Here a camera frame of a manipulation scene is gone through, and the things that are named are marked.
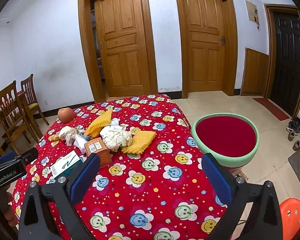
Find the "red tablecloth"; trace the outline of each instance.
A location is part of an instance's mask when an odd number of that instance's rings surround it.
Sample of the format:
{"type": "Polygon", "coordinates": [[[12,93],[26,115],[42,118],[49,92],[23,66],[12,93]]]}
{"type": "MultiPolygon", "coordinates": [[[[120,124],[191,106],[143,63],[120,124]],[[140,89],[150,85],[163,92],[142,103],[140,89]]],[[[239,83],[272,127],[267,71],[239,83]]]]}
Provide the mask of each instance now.
{"type": "MultiPolygon", "coordinates": [[[[201,152],[191,137],[190,125],[180,108],[164,95],[148,95],[83,106],[68,124],[57,120],[36,148],[39,157],[19,179],[12,203],[20,215],[24,194],[31,180],[53,183],[50,166],[72,150],[64,141],[51,140],[65,125],[87,128],[106,109],[134,132],[154,130],[156,138],[142,155],[114,153],[113,162],[101,168],[82,202],[78,214],[96,239],[204,239],[226,211],[204,172],[201,152]],[[118,171],[109,169],[116,165],[118,171]]],[[[50,205],[62,237],[70,236],[55,204],[50,205]]]]}

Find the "cardboard box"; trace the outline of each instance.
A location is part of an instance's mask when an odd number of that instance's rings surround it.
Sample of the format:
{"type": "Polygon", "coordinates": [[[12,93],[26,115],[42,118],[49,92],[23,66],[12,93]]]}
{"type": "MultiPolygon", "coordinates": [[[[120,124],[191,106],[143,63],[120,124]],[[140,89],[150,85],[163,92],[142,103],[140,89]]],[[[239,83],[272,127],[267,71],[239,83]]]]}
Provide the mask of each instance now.
{"type": "Polygon", "coordinates": [[[75,151],[69,152],[66,156],[64,156],[60,161],[53,164],[51,168],[52,176],[55,179],[59,177],[67,177],[71,171],[82,164],[79,156],[75,153],[75,151]]]}
{"type": "Polygon", "coordinates": [[[99,155],[100,160],[101,160],[100,168],[102,168],[103,166],[106,166],[112,162],[111,156],[109,154],[109,150],[103,143],[101,137],[94,138],[94,139],[86,142],[84,144],[84,147],[86,149],[88,156],[91,153],[96,153],[99,155]]]}

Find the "round orange object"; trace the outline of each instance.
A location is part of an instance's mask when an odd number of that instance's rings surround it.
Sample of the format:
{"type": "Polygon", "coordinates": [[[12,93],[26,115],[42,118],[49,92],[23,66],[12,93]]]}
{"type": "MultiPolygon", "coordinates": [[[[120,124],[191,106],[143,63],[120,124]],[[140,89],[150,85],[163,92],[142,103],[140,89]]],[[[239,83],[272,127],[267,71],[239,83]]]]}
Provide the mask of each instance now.
{"type": "Polygon", "coordinates": [[[288,198],[280,204],[283,240],[291,240],[300,228],[300,200],[288,198]]]}
{"type": "Polygon", "coordinates": [[[70,122],[74,119],[74,112],[71,108],[61,108],[58,111],[58,118],[62,123],[70,122]]]}

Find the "bucket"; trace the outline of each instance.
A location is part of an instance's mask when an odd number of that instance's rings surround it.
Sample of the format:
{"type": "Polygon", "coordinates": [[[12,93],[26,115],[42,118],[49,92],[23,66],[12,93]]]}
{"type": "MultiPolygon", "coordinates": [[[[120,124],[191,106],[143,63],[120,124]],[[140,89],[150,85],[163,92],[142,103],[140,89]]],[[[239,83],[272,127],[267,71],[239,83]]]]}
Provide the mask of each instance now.
{"type": "Polygon", "coordinates": [[[259,147],[257,127],[239,114],[207,114],[194,122],[191,134],[203,154],[211,153],[235,176],[259,147]]]}

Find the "orange plastic stool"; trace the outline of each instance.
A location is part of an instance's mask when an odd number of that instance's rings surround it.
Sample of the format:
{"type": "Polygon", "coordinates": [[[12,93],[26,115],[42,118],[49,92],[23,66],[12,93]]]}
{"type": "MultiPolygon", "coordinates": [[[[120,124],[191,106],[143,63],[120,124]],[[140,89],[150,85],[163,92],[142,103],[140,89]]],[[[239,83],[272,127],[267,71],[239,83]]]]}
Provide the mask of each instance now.
{"type": "Polygon", "coordinates": [[[283,240],[291,240],[300,228],[300,200],[288,198],[280,204],[283,240]]]}

